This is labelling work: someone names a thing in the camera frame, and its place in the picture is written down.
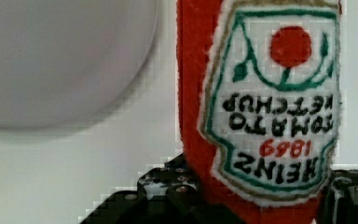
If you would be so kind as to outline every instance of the white background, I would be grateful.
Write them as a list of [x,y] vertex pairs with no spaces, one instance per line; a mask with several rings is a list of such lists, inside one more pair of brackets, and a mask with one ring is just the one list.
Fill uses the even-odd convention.
[[[343,119],[335,168],[358,168],[358,1],[343,18]],[[180,153],[175,3],[163,0],[143,71],[104,112],[42,132],[0,132],[0,224],[76,224],[117,190]]]

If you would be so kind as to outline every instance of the red knitted fabric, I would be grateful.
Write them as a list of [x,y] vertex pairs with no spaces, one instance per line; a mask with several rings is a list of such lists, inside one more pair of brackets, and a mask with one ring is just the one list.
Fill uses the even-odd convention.
[[188,164],[202,180],[203,195],[210,203],[223,203],[249,224],[310,224],[316,217],[318,199],[281,208],[260,208],[231,192],[211,175],[215,147],[197,131],[202,82],[209,62],[208,51],[222,0],[178,0],[179,116]]

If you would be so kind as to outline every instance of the heinz label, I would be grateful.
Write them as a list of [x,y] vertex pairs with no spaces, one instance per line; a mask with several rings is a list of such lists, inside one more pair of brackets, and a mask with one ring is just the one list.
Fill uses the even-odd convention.
[[212,174],[260,205],[304,202],[323,187],[337,142],[337,6],[231,2],[200,113],[218,149]]

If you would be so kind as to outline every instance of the black metal part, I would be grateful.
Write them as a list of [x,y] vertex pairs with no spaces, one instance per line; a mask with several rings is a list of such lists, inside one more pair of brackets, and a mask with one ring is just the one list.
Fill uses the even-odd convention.
[[358,224],[358,170],[336,170],[325,190],[318,224]]
[[[137,188],[113,194],[82,224],[244,223],[224,205],[202,199],[183,155],[143,175]],[[318,224],[358,224],[358,170],[333,172],[324,195]]]

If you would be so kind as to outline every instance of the knitted ketchup bottle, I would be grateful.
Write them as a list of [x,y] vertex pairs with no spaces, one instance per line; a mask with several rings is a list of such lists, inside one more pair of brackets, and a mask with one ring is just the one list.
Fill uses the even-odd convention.
[[310,224],[337,143],[338,0],[178,0],[179,114],[202,195]]

